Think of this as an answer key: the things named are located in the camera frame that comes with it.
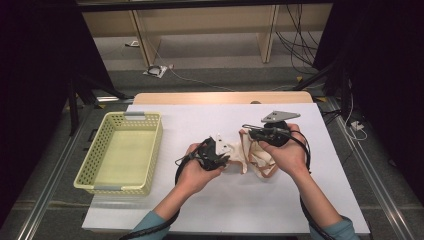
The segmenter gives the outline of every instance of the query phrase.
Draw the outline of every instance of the black controller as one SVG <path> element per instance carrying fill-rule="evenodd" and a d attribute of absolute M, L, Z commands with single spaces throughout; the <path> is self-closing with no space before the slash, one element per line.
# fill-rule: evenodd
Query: black controller
<path fill-rule="evenodd" d="M 224 156 L 225 154 L 217 155 L 215 149 L 216 142 L 210 137 L 205 139 L 205 141 L 199 144 L 199 147 L 186 157 L 196 159 L 206 171 L 215 170 L 221 166 L 225 167 L 230 156 Z"/>
<path fill-rule="evenodd" d="M 290 140 L 290 129 L 285 121 L 265 123 L 263 128 L 250 128 L 249 135 L 253 140 L 265 141 L 281 147 Z"/>

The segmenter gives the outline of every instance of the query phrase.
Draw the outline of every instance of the electrical cable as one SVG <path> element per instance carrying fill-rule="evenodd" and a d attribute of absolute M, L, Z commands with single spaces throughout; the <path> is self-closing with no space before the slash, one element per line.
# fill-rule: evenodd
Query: electrical cable
<path fill-rule="evenodd" d="M 330 119 L 328 119 L 327 121 L 325 121 L 325 126 L 330 125 L 330 123 L 336 119 L 338 116 L 340 116 L 340 113 L 335 113 L 332 117 L 330 117 Z"/>
<path fill-rule="evenodd" d="M 155 51 L 155 54 L 158 56 L 158 58 L 160 59 L 160 61 L 162 62 L 162 64 L 166 65 L 166 62 L 163 60 L 163 58 L 161 57 L 161 55 L 159 54 L 159 52 L 158 52 L 158 51 L 154 48 L 154 46 L 153 46 L 153 44 L 150 42 L 150 40 L 149 40 L 149 39 L 147 39 L 147 41 L 148 41 L 148 42 L 149 42 L 149 44 L 151 45 L 152 49 Z M 181 77 L 180 75 L 178 75 L 177 73 L 175 73 L 172 69 L 170 69 L 170 68 L 168 68 L 168 69 L 172 72 L 172 74 L 173 74 L 174 76 L 176 76 L 177 78 L 179 78 L 179 79 L 181 79 L 181 80 L 184 80 L 184 81 L 196 82 L 196 83 L 200 83 L 200 84 L 207 85 L 207 86 L 209 86 L 209 87 L 218 88 L 218 89 L 223 89 L 223 90 L 227 90 L 227 91 L 230 91 L 230 92 L 239 92 L 239 91 L 234 90 L 234 89 L 231 89 L 231 88 L 226 88 L 226 87 L 220 87 L 220 86 L 212 85 L 212 84 L 209 84 L 209 83 L 203 82 L 203 81 L 201 81 L 201 80 L 196 80 L 196 79 L 190 79 L 190 78 Z M 291 89 L 291 88 L 293 88 L 293 87 L 294 87 L 294 86 L 290 86 L 290 85 L 282 85 L 282 86 L 278 86 L 278 87 L 276 87 L 276 88 L 272 88 L 272 89 L 257 90 L 257 91 L 276 91 L 276 90 L 281 89 L 281 88 L 287 88 L 287 90 L 289 90 L 289 89 Z"/>
<path fill-rule="evenodd" d="M 100 51 L 99 51 L 99 54 L 100 54 L 100 56 L 101 56 L 101 57 L 104 57 L 104 56 L 106 56 L 106 55 L 109 55 L 109 54 L 111 54 L 111 53 L 115 52 L 115 51 L 116 51 L 116 50 L 118 50 L 118 49 L 121 49 L 121 50 L 120 50 L 120 54 L 121 54 L 121 56 L 123 56 L 122 52 L 123 52 L 123 50 L 124 50 L 124 47 L 125 47 L 125 44 L 122 44 L 122 46 L 119 46 L 119 47 L 117 47 L 117 48 L 115 48 L 115 49 L 113 49 L 113 50 L 110 50 L 110 51 L 107 51 L 107 52 L 104 52 L 104 53 L 100 53 Z"/>
<path fill-rule="evenodd" d="M 300 72 L 302 74 L 314 74 L 314 73 L 310 73 L 310 72 L 305 72 L 305 71 L 299 70 L 297 67 L 295 67 L 295 65 L 293 63 L 293 57 L 296 57 L 296 58 L 298 58 L 299 60 L 301 60 L 303 62 L 303 65 L 308 64 L 310 67 L 312 67 L 313 66 L 313 63 L 312 63 L 311 59 L 309 58 L 309 56 L 311 56 L 313 59 L 315 59 L 315 56 L 314 56 L 314 54 L 311 51 L 311 49 L 314 50 L 314 48 L 308 46 L 308 44 L 307 44 L 306 40 L 304 39 L 304 37 L 302 35 L 302 32 L 301 32 L 302 31 L 302 29 L 301 29 L 301 18 L 302 18 L 302 12 L 303 12 L 303 5 L 302 4 L 297 4 L 297 9 L 296 9 L 296 19 L 297 20 L 295 20 L 295 17 L 293 16 L 293 14 L 292 14 L 292 12 L 291 12 L 290 7 L 289 7 L 288 4 L 286 4 L 286 8 L 287 8 L 287 11 L 288 11 L 288 13 L 290 15 L 290 18 L 291 18 L 292 22 L 293 22 L 293 25 L 294 25 L 294 27 L 296 29 L 296 35 L 295 35 L 295 38 L 294 38 L 294 42 L 291 44 L 291 46 L 288 46 L 289 41 L 286 41 L 286 39 L 284 37 L 282 37 L 281 33 L 278 33 L 277 32 L 277 36 L 280 38 L 280 41 L 283 44 L 283 46 L 291 53 L 290 54 L 290 61 L 292 63 L 292 67 L 296 71 L 298 71 L 298 72 Z M 296 43 L 296 40 L 297 40 L 298 36 L 299 36 L 300 41 L 301 41 L 301 44 L 300 45 Z M 297 53 L 294 50 L 294 47 L 295 46 L 301 46 L 302 47 L 301 54 L 300 53 Z"/>
<path fill-rule="evenodd" d="M 363 141 L 363 140 L 367 139 L 367 137 L 368 137 L 368 134 L 367 134 L 364 130 L 359 129 L 359 130 L 360 130 L 360 131 L 364 134 L 364 137 L 363 137 L 363 138 L 357 138 L 357 137 L 355 136 L 355 134 L 354 134 L 354 136 L 352 136 L 352 135 L 350 135 L 350 134 L 347 132 L 347 124 L 348 124 L 349 119 L 350 119 L 350 117 L 352 116 L 352 112 L 353 112 L 353 95 L 352 95 L 352 93 L 350 94 L 350 99 L 351 99 L 350 112 L 349 112 L 348 117 L 346 118 L 346 121 L 344 121 L 343 130 L 344 130 L 344 132 L 346 133 L 346 135 L 347 135 L 350 139 L 352 139 L 352 140 L 356 140 L 356 141 Z"/>
<path fill-rule="evenodd" d="M 308 34 L 309 34 L 309 37 L 312 39 L 312 41 L 317 45 L 317 47 L 318 47 L 318 42 L 317 41 L 315 41 L 315 38 L 312 36 L 312 34 L 311 34 L 311 32 L 310 31 L 308 31 Z"/>
<path fill-rule="evenodd" d="M 350 156 L 352 156 L 353 154 L 353 150 L 350 151 L 349 155 L 347 157 L 345 157 L 345 160 L 342 162 L 342 167 L 344 167 L 344 165 L 346 164 L 347 160 L 350 158 Z"/>

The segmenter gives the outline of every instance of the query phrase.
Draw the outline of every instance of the white tabletop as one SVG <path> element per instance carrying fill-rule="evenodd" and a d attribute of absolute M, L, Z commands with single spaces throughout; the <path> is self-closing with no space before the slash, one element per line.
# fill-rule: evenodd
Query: white tabletop
<path fill-rule="evenodd" d="M 172 189 L 177 166 L 187 147 L 219 133 L 229 143 L 240 141 L 243 124 L 262 126 L 261 118 L 273 110 L 300 113 L 297 123 L 312 153 L 311 172 L 340 214 L 349 217 L 358 234 L 369 229 L 335 152 L 318 107 L 299 104 L 130 105 L 128 111 L 162 114 L 163 137 L 152 183 L 146 197 L 95 195 L 84 229 L 130 230 Z M 251 169 L 240 175 L 235 166 L 210 182 L 182 207 L 172 232 L 196 234 L 308 233 L 299 193 L 282 171 L 270 179 L 258 178 Z"/>

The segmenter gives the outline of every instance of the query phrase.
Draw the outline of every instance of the black curtain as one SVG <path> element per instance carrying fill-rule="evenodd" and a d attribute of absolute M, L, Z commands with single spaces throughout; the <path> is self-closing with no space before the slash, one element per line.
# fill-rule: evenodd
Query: black curtain
<path fill-rule="evenodd" d="M 424 2 L 333 6 L 314 65 L 336 63 L 326 82 L 332 94 L 343 86 L 341 72 L 347 74 L 355 102 L 424 204 Z"/>
<path fill-rule="evenodd" d="M 1 225 L 47 144 L 54 141 L 70 80 L 88 76 L 113 88 L 81 13 L 45 9 L 45 3 L 0 1 Z M 83 85 L 88 93 L 94 88 Z"/>

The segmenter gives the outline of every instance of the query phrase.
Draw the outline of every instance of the floor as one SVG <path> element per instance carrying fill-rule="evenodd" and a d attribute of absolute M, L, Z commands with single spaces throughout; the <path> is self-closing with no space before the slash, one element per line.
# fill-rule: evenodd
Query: floor
<path fill-rule="evenodd" d="M 305 40 L 310 47 L 316 47 L 321 33 L 312 32 L 314 39 L 305 34 Z M 294 34 L 285 35 L 290 40 Z M 158 58 L 155 64 L 173 66 L 174 71 L 167 71 L 162 79 L 143 78 L 140 73 L 145 70 L 140 50 L 136 47 L 126 47 L 125 43 L 134 38 L 95 39 L 105 66 L 110 71 L 112 80 L 119 90 L 135 94 L 140 91 L 160 92 L 179 91 L 184 85 L 185 91 L 232 91 L 232 90 L 286 90 L 296 85 L 297 80 L 311 76 L 315 70 L 308 68 L 302 61 L 293 58 L 290 51 L 283 47 L 277 36 L 274 36 L 271 61 L 262 63 L 254 34 L 216 34 L 195 36 L 165 36 L 162 38 Z M 296 48 L 300 53 L 305 48 Z M 249 76 L 271 79 L 257 84 L 251 81 L 239 81 L 231 84 L 211 79 L 224 76 Z M 275 81 L 273 76 L 283 75 L 282 82 Z M 143 81 L 143 88 L 138 89 Z M 322 82 L 309 87 L 314 96 L 322 96 Z M 322 112 L 339 109 L 337 98 L 317 100 Z M 122 234 L 98 234 L 81 229 L 84 214 L 87 212 L 91 195 L 76 196 L 72 188 L 75 172 L 80 163 L 78 159 L 67 159 L 62 155 L 63 149 L 71 149 L 73 156 L 85 155 L 90 146 L 91 130 L 98 127 L 102 116 L 108 111 L 125 110 L 125 104 L 107 104 L 104 108 L 81 109 L 81 116 L 88 116 L 84 130 L 78 135 L 79 141 L 71 145 L 69 141 L 69 112 L 63 111 L 62 122 L 45 155 L 31 176 L 31 180 L 23 190 L 9 218 L 0 230 L 0 239 L 118 239 Z M 373 133 L 372 125 L 366 122 L 360 109 L 355 106 L 351 118 L 362 121 L 366 139 L 351 140 L 343 127 L 340 118 L 328 113 L 323 116 L 329 134 L 339 155 L 341 164 L 351 184 L 362 213 L 369 223 L 372 234 L 361 236 L 361 239 L 424 239 L 424 209 L 413 192 L 390 162 L 390 156 L 380 145 L 378 136 Z M 364 132 L 356 138 L 364 138 Z M 57 175 L 52 174 L 60 168 L 64 170 Z M 46 186 L 51 186 L 53 194 L 46 196 Z M 33 215 L 39 213 L 42 218 Z M 38 219 L 32 223 L 28 219 Z M 32 224 L 28 230 L 26 224 Z M 308 236 L 297 236 L 298 239 L 309 239 Z M 170 236 L 171 239 L 216 239 L 205 236 Z M 281 237 L 235 237 L 225 239 L 282 239 Z"/>

